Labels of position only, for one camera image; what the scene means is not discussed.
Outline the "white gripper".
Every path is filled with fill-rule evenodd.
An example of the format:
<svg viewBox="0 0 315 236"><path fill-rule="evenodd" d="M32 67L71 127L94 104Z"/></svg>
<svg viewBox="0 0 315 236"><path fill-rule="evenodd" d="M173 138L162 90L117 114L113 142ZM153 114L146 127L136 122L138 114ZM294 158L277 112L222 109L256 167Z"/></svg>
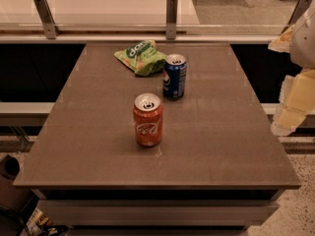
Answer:
<svg viewBox="0 0 315 236"><path fill-rule="evenodd" d="M315 8L307 9L295 26L290 26L269 43L268 49L290 52L293 63L309 68L283 80L271 131L276 136L288 136L315 109Z"/></svg>

